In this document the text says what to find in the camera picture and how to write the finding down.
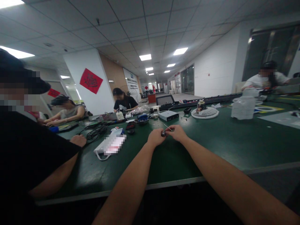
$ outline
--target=mouse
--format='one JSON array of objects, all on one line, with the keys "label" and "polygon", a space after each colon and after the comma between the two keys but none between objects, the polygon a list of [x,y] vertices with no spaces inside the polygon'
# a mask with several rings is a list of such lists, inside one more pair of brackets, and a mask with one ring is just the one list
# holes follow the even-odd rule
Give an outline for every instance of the mouse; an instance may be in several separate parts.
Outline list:
[{"label": "mouse", "polygon": [[134,132],[135,132],[134,130],[127,131],[128,134],[134,134]]}]

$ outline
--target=plastic bag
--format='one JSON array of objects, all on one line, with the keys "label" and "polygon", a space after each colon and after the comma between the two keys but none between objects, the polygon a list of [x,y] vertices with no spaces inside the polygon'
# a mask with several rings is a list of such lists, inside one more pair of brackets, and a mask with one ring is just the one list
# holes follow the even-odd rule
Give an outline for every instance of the plastic bag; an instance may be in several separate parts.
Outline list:
[{"label": "plastic bag", "polygon": [[148,105],[142,105],[141,107],[138,107],[134,110],[131,111],[132,114],[136,115],[136,114],[140,114],[143,112],[149,112],[150,107]]}]

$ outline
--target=smartphone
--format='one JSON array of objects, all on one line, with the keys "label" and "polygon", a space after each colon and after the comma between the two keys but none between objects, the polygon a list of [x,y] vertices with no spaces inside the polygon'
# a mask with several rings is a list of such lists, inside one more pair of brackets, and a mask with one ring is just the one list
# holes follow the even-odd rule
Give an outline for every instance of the smartphone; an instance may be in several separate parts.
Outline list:
[{"label": "smartphone", "polygon": [[135,122],[131,121],[127,124],[126,130],[130,130],[130,129],[133,129],[133,128],[135,128]]}]

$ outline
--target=gray top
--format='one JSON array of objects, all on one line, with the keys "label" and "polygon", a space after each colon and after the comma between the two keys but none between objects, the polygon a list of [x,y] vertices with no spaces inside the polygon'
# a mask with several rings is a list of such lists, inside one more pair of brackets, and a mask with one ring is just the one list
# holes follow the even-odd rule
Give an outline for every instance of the gray top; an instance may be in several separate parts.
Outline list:
[{"label": "gray top", "polygon": [[61,119],[66,119],[66,118],[70,118],[72,116],[76,116],[77,115],[77,110],[79,107],[83,107],[82,105],[78,105],[75,106],[72,109],[63,109],[62,111],[60,111],[60,118]]}]

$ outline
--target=green work surface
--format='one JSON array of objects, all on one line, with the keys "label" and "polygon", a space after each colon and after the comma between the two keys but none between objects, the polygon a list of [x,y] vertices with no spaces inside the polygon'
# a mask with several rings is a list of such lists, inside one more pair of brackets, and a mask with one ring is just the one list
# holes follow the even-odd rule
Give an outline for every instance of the green work surface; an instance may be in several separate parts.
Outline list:
[{"label": "green work surface", "polygon": [[[280,101],[298,103],[284,99]],[[290,111],[293,109],[292,106],[272,102],[263,105],[285,110],[255,114],[252,120],[231,118],[231,108],[218,108],[219,115],[206,120],[195,119],[191,114],[185,116],[182,111],[184,108],[173,110],[179,113],[179,118],[169,122],[153,119],[143,126],[136,124],[135,134],[127,135],[118,154],[106,161],[100,161],[93,152],[103,141],[104,136],[102,136],[82,150],[69,179],[59,192],[37,203],[54,204],[107,196],[126,167],[146,143],[149,133],[153,129],[165,129],[163,124],[168,126],[180,124],[190,138],[242,171],[249,172],[258,168],[299,162],[300,130],[257,118]],[[109,126],[107,134],[115,126],[125,129],[126,125]],[[77,127],[59,135],[71,139],[81,129],[82,127]],[[153,154],[147,189],[192,183],[199,181],[197,179],[200,177],[202,174],[183,145],[172,137],[167,137]]]}]

